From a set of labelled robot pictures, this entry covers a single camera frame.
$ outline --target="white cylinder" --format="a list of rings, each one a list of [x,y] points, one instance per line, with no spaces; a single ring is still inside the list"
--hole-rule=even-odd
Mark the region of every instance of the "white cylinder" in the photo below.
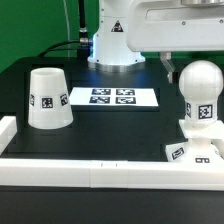
[[[223,75],[212,62],[196,61],[181,73],[179,87],[186,102],[185,120],[193,127],[217,120],[217,100],[223,89]]]
[[[56,129],[72,123],[73,116],[64,71],[31,71],[28,123],[39,129]]]

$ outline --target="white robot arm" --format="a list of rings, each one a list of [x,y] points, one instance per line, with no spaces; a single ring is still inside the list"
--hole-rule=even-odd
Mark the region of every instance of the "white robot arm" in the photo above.
[[[132,0],[99,0],[99,29],[93,38],[89,67],[127,72],[144,65],[145,58],[126,43],[127,15]]]
[[[134,0],[128,13],[132,51],[224,50],[224,4],[219,0]]]

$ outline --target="white block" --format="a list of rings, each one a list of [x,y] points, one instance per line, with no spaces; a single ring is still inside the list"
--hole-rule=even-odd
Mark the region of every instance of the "white block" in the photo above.
[[[130,162],[128,188],[224,190],[224,163]]]
[[[173,155],[175,155],[178,158],[180,156],[183,156],[184,153],[185,153],[185,143],[177,143],[177,144],[166,146],[166,156],[169,162],[175,161],[175,159],[173,158]]]
[[[127,161],[92,161],[91,187],[127,188]]]
[[[213,125],[206,128],[192,129],[186,124],[185,120],[179,120],[180,127],[185,138],[210,138],[223,139],[224,138],[224,124],[218,120]]]
[[[0,185],[90,187],[90,161],[0,159]]]
[[[0,154],[17,133],[16,117],[5,116],[0,121]]]

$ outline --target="white plastic object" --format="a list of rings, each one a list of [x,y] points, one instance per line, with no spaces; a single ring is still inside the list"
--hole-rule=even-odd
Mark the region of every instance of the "white plastic object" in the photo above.
[[[93,54],[89,66],[105,71],[122,72],[128,66],[145,61],[140,53],[132,52],[126,43],[127,14],[132,0],[99,0],[100,27],[93,38]]]
[[[224,5],[183,6],[181,0],[134,0],[128,12],[132,51],[223,50]]]
[[[217,65],[209,61],[191,63],[182,71],[179,87],[188,124],[197,128],[217,121],[217,100],[223,89],[223,75]]]
[[[223,89],[222,71],[209,61],[197,61],[181,73],[179,87],[186,116],[180,127],[188,142],[166,146],[170,162],[223,163],[213,139],[222,139],[224,124],[217,121],[217,100]]]
[[[1,186],[224,190],[224,163],[0,159]]]
[[[128,187],[127,161],[92,161],[91,187]]]
[[[0,155],[17,133],[16,117],[5,116],[0,121]]]
[[[39,129],[62,128],[73,121],[64,71],[31,71],[28,123]]]

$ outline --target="cable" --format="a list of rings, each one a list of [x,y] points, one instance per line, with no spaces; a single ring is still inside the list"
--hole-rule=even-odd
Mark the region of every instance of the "cable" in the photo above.
[[[71,32],[70,32],[70,23],[69,23],[69,17],[68,17],[68,8],[67,8],[66,0],[63,0],[63,2],[64,2],[65,19],[66,19],[66,25],[67,25],[68,41],[70,41]]]
[[[46,50],[44,52],[42,52],[41,56],[39,57],[43,57],[45,54],[47,54],[48,52],[52,52],[52,51],[76,51],[77,49],[76,48],[66,48],[66,49],[49,49],[49,50]]]
[[[49,52],[50,50],[54,49],[54,48],[57,48],[57,47],[60,47],[60,46],[64,46],[64,45],[68,45],[68,44],[78,44],[80,43],[79,40],[69,40],[69,41],[63,41],[63,42],[60,42],[58,44],[54,44],[52,46],[50,46],[49,48],[47,48],[45,51],[41,52],[38,57],[43,57],[47,52]]]
[[[87,28],[86,28],[86,21],[85,21],[85,5],[84,0],[79,0],[79,37],[87,38]]]

